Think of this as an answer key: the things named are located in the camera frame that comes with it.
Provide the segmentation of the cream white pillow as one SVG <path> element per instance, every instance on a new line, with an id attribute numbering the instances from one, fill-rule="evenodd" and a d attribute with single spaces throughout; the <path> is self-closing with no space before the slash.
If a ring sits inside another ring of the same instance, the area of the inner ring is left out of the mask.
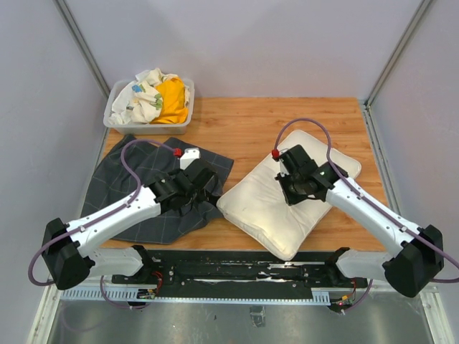
<path id="1" fill-rule="evenodd" d="M 322 201 L 289 206 L 275 180 L 280 164 L 265 156 L 239 183 L 223 194 L 217 208 L 224 218 L 277 258 L 289 261 L 313 228 L 331 210 Z"/>

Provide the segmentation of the dark grey checked pillowcase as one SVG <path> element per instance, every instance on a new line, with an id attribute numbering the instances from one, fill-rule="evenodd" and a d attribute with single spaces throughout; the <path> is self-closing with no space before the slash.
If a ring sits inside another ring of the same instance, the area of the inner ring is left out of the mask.
<path id="1" fill-rule="evenodd" d="M 136 180 L 121 163 L 123 147 L 134 139 L 133 135 L 124 136 L 95 169 L 85 196 L 82 216 L 89 216 L 135 191 Z M 218 179 L 213 179 L 207 184 L 207 191 L 213 196 L 221 196 L 234 161 L 203 148 L 199 150 L 201 157 L 212 165 L 218 174 Z M 143 183 L 154 176 L 165 176 L 179 167 L 179 162 L 173 157 L 172 152 L 146 142 L 131 145 L 126 151 L 125 160 Z M 141 244 L 170 244 L 221 217 L 222 213 L 214 202 L 193 203 L 185 206 L 180 212 L 168 211 L 136 224 L 117 235 L 115 239 Z"/>

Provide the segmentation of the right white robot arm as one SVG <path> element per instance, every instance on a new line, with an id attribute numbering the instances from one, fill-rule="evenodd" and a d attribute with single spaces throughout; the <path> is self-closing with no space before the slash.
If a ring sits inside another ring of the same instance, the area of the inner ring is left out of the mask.
<path id="1" fill-rule="evenodd" d="M 322 201 L 349 215 L 370 232 L 384 252 L 338 249 L 325 268 L 326 281 L 340 287 L 351 278 L 388 282 L 405 297 L 415 297 L 444 267 L 443 236 L 433 225 L 422 228 L 368 194 L 333 161 L 318 165 L 301 145 L 274 149 L 280 165 L 275 177 L 285 201 Z"/>

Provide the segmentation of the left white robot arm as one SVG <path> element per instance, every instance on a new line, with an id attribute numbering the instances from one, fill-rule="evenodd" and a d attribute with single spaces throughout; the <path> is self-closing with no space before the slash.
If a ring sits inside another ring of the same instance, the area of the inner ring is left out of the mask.
<path id="1" fill-rule="evenodd" d="M 139 248 L 103 249 L 101 244 L 142 221 L 208 201 L 217 172 L 202 158 L 156 175 L 125 198 L 68 223 L 56 218 L 44 230 L 41 256 L 57 289 L 68 290 L 88 277 L 121 274 L 148 282 L 153 265 Z"/>

